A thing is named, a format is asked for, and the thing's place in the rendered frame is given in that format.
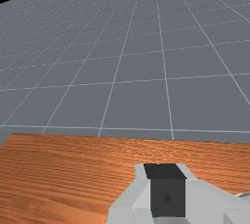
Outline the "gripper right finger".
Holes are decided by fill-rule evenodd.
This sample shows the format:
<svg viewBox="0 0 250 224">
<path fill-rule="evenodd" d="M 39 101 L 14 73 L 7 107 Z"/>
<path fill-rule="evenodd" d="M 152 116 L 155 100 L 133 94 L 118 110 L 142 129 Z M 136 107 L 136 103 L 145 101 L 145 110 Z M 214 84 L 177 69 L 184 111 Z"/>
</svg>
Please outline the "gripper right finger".
<svg viewBox="0 0 250 224">
<path fill-rule="evenodd" d="M 183 163 L 166 195 L 167 224 L 250 224 L 250 193 L 234 195 L 197 179 Z"/>
</svg>

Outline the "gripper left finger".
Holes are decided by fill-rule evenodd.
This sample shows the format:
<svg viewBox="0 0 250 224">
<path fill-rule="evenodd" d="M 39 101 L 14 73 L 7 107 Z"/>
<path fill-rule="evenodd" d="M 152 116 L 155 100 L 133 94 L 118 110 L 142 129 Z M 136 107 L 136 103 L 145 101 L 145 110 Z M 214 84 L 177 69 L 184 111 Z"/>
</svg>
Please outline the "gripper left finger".
<svg viewBox="0 0 250 224">
<path fill-rule="evenodd" d="M 135 178 L 108 210 L 105 224 L 156 224 L 165 223 L 164 210 L 151 206 L 151 180 L 163 163 L 136 163 Z"/>
</svg>

